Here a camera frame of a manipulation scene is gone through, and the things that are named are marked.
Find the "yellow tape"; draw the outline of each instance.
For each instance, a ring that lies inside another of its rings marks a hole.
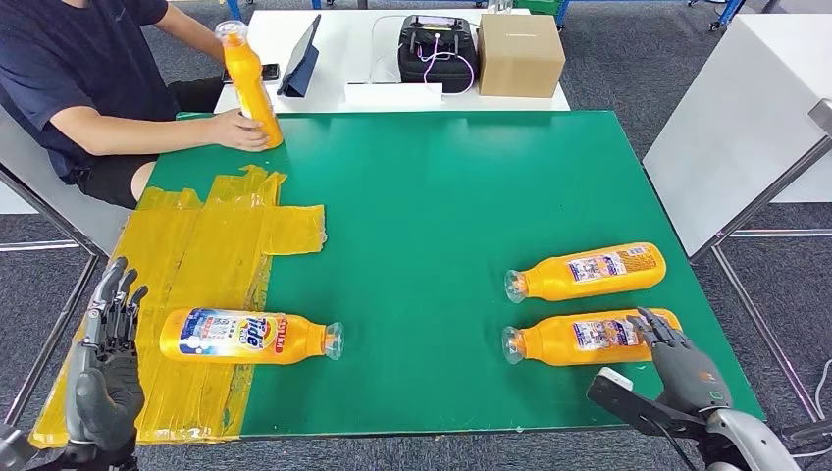
[[[319,251],[323,206],[276,207],[285,175],[249,166],[215,178],[203,206],[196,194],[148,188],[115,250],[138,270],[142,303],[136,345],[146,402],[136,419],[141,444],[215,443],[239,437],[251,366],[180,363],[159,350],[167,315],[181,307],[262,309],[267,255]],[[31,441],[63,445],[66,361]]]

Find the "cardboard box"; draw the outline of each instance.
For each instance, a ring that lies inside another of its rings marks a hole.
[[[566,56],[554,18],[483,15],[480,94],[551,98]]]

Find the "gray robotic arm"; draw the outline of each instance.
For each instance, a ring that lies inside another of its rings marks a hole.
[[[55,461],[33,470],[136,470],[135,418],[144,405],[135,331],[147,287],[128,300],[137,272],[125,258],[104,272],[84,313],[84,335],[70,349],[66,425],[70,440]],[[26,435],[0,426],[0,471],[18,471],[37,450]]]
[[[759,419],[731,408],[731,394],[713,361],[648,309],[630,317],[651,350],[664,391],[651,400],[630,380],[603,368],[587,397],[646,435],[664,436],[695,469],[676,438],[693,439],[707,471],[799,471],[777,436]]]

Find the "black case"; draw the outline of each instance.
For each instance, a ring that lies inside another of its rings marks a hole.
[[[422,62],[419,58],[418,47],[411,47],[411,45],[414,45],[414,43],[416,46],[421,45],[424,57],[434,53],[434,32],[425,29],[414,29],[412,27],[413,18],[408,17],[405,20],[399,39],[401,46],[398,48],[398,70],[401,73],[402,83],[424,83],[425,71],[431,65],[431,61]],[[457,53],[471,64],[474,70],[474,81],[477,81],[480,74],[480,59],[477,56],[477,49],[474,47],[471,29],[468,22],[461,19],[457,20],[460,28],[442,32],[439,50],[452,51],[456,49]],[[441,83],[442,93],[459,93],[471,83],[471,71],[458,57],[440,56],[434,61],[434,65],[428,73],[428,83]]]

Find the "gray carpet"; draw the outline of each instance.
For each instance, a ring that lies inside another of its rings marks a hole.
[[[750,0],[759,8],[762,0]],[[371,1],[371,8],[468,8],[469,3]],[[245,16],[255,8],[308,8],[302,0],[258,0],[241,5]],[[214,2],[180,3],[183,10],[212,26],[228,16]],[[336,8],[354,8],[338,0]],[[612,109],[618,114],[636,153],[642,157],[684,95],[718,41],[706,31],[713,21],[705,4],[679,2],[576,2],[562,34],[567,66],[562,78],[574,109]],[[149,28],[148,42],[166,80],[218,74],[219,66],[164,34]],[[829,205],[777,205],[752,221],[757,228],[832,227]],[[63,238],[37,216],[0,216],[0,241]],[[832,284],[828,240],[732,239],[725,251],[757,307],[783,342],[809,389],[832,357],[825,296]],[[79,250],[0,255],[0,408],[5,411],[34,358],[38,343],[54,322],[72,279],[83,265]],[[806,415],[739,298],[712,255],[696,274],[734,347],[746,375],[778,429],[803,423]],[[66,351],[62,345],[61,354]],[[23,425],[32,424],[43,403],[59,359],[47,369]],[[832,387],[824,398],[832,403]],[[816,444],[813,449],[825,447]],[[694,452],[686,445],[686,450]],[[226,445],[146,446],[139,451],[143,469],[541,469],[676,470],[683,464],[669,445],[630,431],[505,434],[384,439],[328,439],[251,442]],[[805,469],[832,469],[832,458],[803,460]]]

